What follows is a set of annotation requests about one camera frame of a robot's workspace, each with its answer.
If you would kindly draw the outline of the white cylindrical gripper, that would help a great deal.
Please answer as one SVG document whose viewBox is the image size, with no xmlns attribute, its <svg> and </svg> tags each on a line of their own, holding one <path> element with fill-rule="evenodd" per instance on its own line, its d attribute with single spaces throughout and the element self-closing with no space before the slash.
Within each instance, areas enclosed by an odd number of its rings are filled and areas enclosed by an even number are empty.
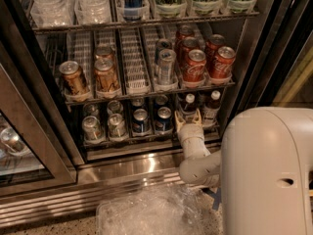
<svg viewBox="0 0 313 235">
<path fill-rule="evenodd" d="M 203 158 L 210 155 L 204 144 L 204 133 L 201 127 L 201 112 L 196 109 L 192 123 L 187 123 L 179 111 L 174 112 L 178 139 L 186 159 Z"/>
</svg>

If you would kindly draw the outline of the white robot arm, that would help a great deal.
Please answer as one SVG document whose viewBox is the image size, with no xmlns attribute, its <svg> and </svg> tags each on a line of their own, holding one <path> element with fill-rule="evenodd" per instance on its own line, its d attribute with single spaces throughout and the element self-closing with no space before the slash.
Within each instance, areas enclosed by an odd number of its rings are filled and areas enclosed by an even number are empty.
<svg viewBox="0 0 313 235">
<path fill-rule="evenodd" d="M 201 117 L 175 115 L 189 184 L 221 183 L 224 235 L 313 235 L 309 184 L 313 110 L 259 107 L 236 115 L 221 149 L 204 145 Z"/>
</svg>

